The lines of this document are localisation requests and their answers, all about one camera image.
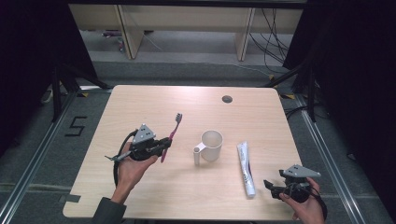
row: gray floor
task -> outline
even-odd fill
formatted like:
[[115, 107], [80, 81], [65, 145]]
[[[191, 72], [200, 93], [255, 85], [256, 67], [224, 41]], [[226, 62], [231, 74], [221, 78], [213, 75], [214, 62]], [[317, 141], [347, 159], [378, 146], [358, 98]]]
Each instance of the gray floor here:
[[[264, 56], [252, 41], [249, 41], [247, 56], [243, 62], [236, 60], [233, 34], [201, 32], [153, 32], [147, 33], [135, 60], [129, 60], [120, 52], [116, 37], [105, 38], [102, 31], [82, 31], [99, 78], [107, 84], [152, 84], [152, 85], [201, 85], [201, 86], [260, 86], [269, 81], [269, 75], [280, 76], [285, 72], [281, 63]], [[279, 38], [288, 45], [292, 36]], [[276, 47], [271, 51], [279, 57]], [[81, 85], [91, 85], [79, 80]], [[280, 84], [279, 93], [290, 93], [292, 79]], [[91, 142], [95, 128], [110, 93], [90, 93], [88, 97], [76, 97], [64, 116], [60, 129], [49, 144], [44, 160], [39, 164], [32, 182], [10, 223], [87, 223], [87, 219], [70, 219], [62, 214], [64, 197], [73, 186], [79, 166]], [[295, 108], [304, 102], [302, 95], [296, 100], [281, 99], [285, 109]], [[0, 159], [0, 203], [4, 204], [20, 180], [27, 164], [34, 156], [47, 129], [51, 126], [51, 104], [44, 104], [33, 115], [26, 129], [19, 136], [20, 144], [10, 148]], [[67, 137], [76, 130], [69, 129], [75, 116], [79, 125], [85, 126], [80, 137]], [[318, 179], [322, 197], [329, 208], [327, 223], [359, 223], [350, 214], [348, 203], [340, 192], [350, 193], [352, 202], [365, 223], [392, 223], [384, 206], [375, 194], [370, 182], [359, 165], [348, 159], [347, 144], [325, 108], [316, 107], [316, 126], [330, 151], [338, 179], [334, 179], [318, 142], [308, 128], [304, 113], [290, 117], [289, 125], [304, 166], [320, 171]], [[343, 190], [337, 188], [342, 182]], [[276, 223], [298, 223], [284, 221]]]

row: black sleeve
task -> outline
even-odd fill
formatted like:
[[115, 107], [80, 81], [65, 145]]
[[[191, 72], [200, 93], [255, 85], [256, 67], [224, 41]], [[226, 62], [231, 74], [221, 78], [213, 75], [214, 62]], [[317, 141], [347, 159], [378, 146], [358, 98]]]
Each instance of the black sleeve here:
[[113, 203], [108, 198], [102, 198], [95, 215], [93, 215], [92, 224], [120, 224], [125, 210], [125, 205]]

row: hand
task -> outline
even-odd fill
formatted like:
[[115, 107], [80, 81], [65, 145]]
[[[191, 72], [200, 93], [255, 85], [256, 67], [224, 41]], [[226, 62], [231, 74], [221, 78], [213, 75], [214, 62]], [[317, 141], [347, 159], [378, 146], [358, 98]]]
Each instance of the hand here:
[[[122, 153], [126, 152], [130, 145], [130, 142], [126, 143]], [[124, 204], [131, 190], [156, 160], [158, 160], [158, 156], [152, 156], [145, 161], [134, 161], [129, 156], [123, 159], [119, 165], [119, 183], [111, 201]]]
[[[314, 179], [307, 177], [308, 183], [311, 185], [312, 193], [319, 193], [319, 184]], [[310, 195], [308, 200], [303, 203], [297, 203], [290, 196], [283, 193], [279, 197], [294, 210], [293, 220], [299, 218], [304, 224], [320, 224], [324, 223], [322, 209], [319, 202]]]

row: wooden table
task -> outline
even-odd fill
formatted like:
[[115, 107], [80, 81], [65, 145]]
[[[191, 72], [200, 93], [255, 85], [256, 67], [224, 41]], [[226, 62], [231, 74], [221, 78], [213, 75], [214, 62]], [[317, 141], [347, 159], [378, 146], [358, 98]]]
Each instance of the wooden table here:
[[[231, 96], [224, 103], [223, 96]], [[278, 95], [273, 89], [179, 86], [117, 86], [108, 100], [71, 190], [67, 217], [92, 217], [102, 197], [114, 191], [113, 162], [128, 133], [146, 123], [169, 136], [183, 120], [164, 163], [146, 171], [126, 201], [125, 217], [197, 220], [288, 220], [292, 210], [271, 193], [264, 179], [284, 186], [279, 169], [301, 164]], [[194, 165], [201, 134], [215, 129], [224, 143], [217, 161]], [[256, 196], [245, 193], [236, 145], [247, 141]]]

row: white mug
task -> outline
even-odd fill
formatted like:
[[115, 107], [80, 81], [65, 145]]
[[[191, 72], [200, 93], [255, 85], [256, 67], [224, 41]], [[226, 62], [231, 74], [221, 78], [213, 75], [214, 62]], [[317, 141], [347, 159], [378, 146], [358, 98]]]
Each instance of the white mug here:
[[222, 135], [218, 131], [210, 130], [202, 134], [202, 142], [194, 148], [194, 163], [199, 165], [200, 155], [206, 161], [215, 161], [219, 158], [222, 146]]

